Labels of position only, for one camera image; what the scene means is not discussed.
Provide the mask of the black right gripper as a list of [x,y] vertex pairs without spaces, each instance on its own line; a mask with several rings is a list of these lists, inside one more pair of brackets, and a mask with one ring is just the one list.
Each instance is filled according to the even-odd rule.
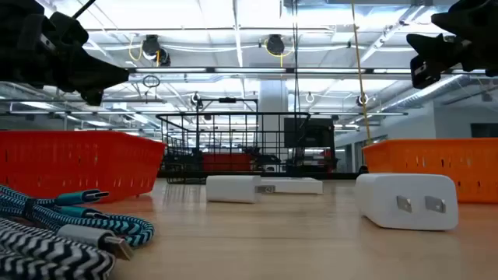
[[[433,14],[431,22],[463,37],[469,34],[468,17],[472,43],[465,71],[482,69],[487,76],[498,76],[498,0],[458,0],[446,12]],[[422,58],[452,58],[467,48],[459,37],[446,41],[442,33],[436,37],[410,33],[406,40]]]

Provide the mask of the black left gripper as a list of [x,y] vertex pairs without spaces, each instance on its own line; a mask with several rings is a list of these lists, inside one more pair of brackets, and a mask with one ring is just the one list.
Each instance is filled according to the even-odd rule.
[[77,19],[88,8],[87,2],[72,16],[54,12],[48,18],[37,0],[0,0],[0,80],[75,90],[72,63],[81,58],[80,91],[103,91],[127,82],[126,68],[84,56],[89,34]]

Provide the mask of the orange plastic basket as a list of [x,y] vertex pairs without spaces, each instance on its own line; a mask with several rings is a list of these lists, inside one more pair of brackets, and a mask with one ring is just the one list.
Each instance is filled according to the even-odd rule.
[[391,139],[363,154],[371,173],[444,175],[459,202],[498,204],[498,138]]

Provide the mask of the white wall charger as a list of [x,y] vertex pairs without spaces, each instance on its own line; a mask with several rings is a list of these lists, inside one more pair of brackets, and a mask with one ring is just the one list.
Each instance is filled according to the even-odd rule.
[[275,185],[264,184],[260,176],[216,175],[205,182],[208,202],[256,204],[261,194],[275,192]]
[[424,173],[364,173],[355,182],[362,216],[386,229],[448,231],[459,221],[449,177]]

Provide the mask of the white product box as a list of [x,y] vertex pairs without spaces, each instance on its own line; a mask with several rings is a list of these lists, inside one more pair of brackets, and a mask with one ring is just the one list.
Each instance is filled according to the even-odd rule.
[[275,187],[280,194],[316,194],[324,193],[323,182],[310,177],[262,177],[261,183]]

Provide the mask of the red background bin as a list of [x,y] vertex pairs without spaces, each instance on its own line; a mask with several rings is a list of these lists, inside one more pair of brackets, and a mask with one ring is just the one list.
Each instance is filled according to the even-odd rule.
[[246,153],[204,153],[202,168],[204,171],[251,171],[252,157]]

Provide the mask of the red plastic basket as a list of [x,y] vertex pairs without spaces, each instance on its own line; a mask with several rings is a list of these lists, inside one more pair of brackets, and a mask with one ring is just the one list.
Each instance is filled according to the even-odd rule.
[[99,189],[149,193],[165,145],[117,131],[0,131],[0,184],[34,198]]

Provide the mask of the long ceiling light strip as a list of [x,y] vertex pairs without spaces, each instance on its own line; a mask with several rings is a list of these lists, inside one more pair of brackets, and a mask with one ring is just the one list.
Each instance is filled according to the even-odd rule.
[[[197,67],[197,68],[129,68],[130,73],[217,73],[217,74],[356,74],[356,68],[228,68],[228,67]],[[366,74],[411,74],[408,68],[362,68],[362,73]],[[465,72],[462,69],[449,69],[443,74],[476,74],[484,75],[486,72],[482,69]]]

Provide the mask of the black background equipment box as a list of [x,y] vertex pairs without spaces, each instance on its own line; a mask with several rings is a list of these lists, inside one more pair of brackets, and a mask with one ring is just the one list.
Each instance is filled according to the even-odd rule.
[[337,166],[334,124],[320,118],[284,119],[284,146],[291,155],[286,160],[288,174],[331,173]]

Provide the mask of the white building column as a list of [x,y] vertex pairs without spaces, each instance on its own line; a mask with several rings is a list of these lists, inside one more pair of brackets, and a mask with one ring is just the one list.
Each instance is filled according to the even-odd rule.
[[260,82],[258,101],[258,127],[264,170],[281,172],[288,157],[285,149],[284,123],[288,111],[288,89],[285,80],[263,80]]

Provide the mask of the silver ceiling duct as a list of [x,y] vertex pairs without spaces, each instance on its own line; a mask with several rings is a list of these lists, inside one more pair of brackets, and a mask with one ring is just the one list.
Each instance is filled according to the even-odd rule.
[[407,110],[409,107],[416,107],[424,104],[428,100],[434,99],[451,91],[453,88],[463,86],[470,79],[467,75],[454,75],[444,78],[434,84],[427,86],[425,89],[410,89],[400,95],[396,100],[391,100],[384,104],[377,111],[378,113],[394,112],[398,110]]

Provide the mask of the black background gantry frame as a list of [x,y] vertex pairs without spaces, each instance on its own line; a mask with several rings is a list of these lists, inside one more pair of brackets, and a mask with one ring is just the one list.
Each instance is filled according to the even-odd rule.
[[246,153],[252,157],[252,171],[261,129],[258,127],[258,108],[251,105],[257,105],[258,101],[237,97],[202,98],[202,101],[204,107],[195,109],[195,148],[192,151],[198,168],[204,171],[204,153]]

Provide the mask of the black metal table frame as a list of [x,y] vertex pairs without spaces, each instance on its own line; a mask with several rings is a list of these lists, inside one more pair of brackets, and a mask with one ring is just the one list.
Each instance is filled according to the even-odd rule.
[[228,171],[159,171],[156,175],[163,179],[205,179],[209,176],[260,176],[260,177],[311,177],[316,180],[355,180],[358,173],[267,173],[267,172],[228,172]]

